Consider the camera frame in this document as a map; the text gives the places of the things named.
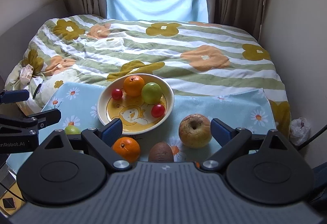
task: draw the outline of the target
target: green apple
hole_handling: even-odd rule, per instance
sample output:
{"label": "green apple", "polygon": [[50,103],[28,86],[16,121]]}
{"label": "green apple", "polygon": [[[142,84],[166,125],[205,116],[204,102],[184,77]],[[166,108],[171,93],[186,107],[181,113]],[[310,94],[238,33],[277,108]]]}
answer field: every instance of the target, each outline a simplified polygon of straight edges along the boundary
{"label": "green apple", "polygon": [[65,132],[67,135],[75,135],[75,134],[80,134],[81,130],[79,130],[76,126],[68,125],[65,128]]}
{"label": "green apple", "polygon": [[154,82],[147,83],[142,88],[141,96],[145,103],[157,104],[162,96],[161,87]]}

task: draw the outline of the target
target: red cherry tomato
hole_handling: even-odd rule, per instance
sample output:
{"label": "red cherry tomato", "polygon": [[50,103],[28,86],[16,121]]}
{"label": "red cherry tomato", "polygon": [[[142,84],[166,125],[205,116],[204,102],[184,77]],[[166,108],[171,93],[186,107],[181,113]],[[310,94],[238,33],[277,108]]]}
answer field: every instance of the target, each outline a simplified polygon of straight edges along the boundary
{"label": "red cherry tomato", "polygon": [[164,105],[162,104],[156,104],[152,107],[152,110],[151,110],[151,115],[154,117],[154,118],[158,118],[160,116],[162,116],[164,113],[165,113],[165,107]]}
{"label": "red cherry tomato", "polygon": [[114,90],[111,92],[111,97],[112,97],[114,100],[120,100],[120,99],[123,97],[123,92],[122,92],[120,89],[114,89]]}

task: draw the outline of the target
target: apple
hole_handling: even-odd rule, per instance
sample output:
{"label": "apple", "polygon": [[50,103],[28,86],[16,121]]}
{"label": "apple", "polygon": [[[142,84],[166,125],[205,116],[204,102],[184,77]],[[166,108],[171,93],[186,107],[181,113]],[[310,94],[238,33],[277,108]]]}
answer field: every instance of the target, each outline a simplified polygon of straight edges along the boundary
{"label": "apple", "polygon": [[154,82],[145,84],[141,92],[142,99],[147,104],[157,104],[162,96],[161,87]]}
{"label": "apple", "polygon": [[81,130],[79,130],[76,126],[68,125],[65,128],[66,135],[75,135],[80,134]]}
{"label": "apple", "polygon": [[191,114],[181,121],[178,135],[181,142],[187,147],[204,147],[212,138],[210,121],[201,114]]}

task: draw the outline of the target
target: orange flower pattern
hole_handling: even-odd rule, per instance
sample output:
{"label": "orange flower pattern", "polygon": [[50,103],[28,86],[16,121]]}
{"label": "orange flower pattern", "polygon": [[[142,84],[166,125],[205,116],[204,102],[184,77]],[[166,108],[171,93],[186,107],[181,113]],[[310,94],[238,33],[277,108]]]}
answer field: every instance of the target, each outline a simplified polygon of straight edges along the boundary
{"label": "orange flower pattern", "polygon": [[63,59],[60,55],[55,55],[54,57],[51,57],[50,65],[45,69],[44,75],[48,77],[59,74],[74,65],[75,62],[76,60],[74,59]]}
{"label": "orange flower pattern", "polygon": [[87,33],[87,36],[98,40],[105,39],[110,34],[110,26],[110,23],[105,23],[104,25],[96,24],[91,27],[90,31]]}
{"label": "orange flower pattern", "polygon": [[192,25],[203,26],[203,27],[217,27],[217,28],[221,28],[221,25],[219,25],[219,24],[213,24],[213,23],[204,23],[204,22],[198,22],[198,21],[189,21],[189,23],[192,24]]}
{"label": "orange flower pattern", "polygon": [[182,53],[180,57],[188,60],[192,67],[201,72],[206,72],[212,68],[225,68],[230,64],[227,56],[210,45],[201,45],[194,51]]}

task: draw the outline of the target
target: screw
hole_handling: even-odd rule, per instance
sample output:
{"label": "screw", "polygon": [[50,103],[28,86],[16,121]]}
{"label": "screw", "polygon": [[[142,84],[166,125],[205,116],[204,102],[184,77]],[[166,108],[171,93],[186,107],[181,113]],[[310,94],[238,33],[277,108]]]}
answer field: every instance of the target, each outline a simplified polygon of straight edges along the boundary
{"label": "screw", "polygon": [[113,166],[117,169],[126,169],[129,165],[130,163],[126,160],[116,160],[113,163]]}
{"label": "screw", "polygon": [[202,163],[202,166],[207,169],[214,169],[218,167],[219,163],[215,160],[206,160]]}

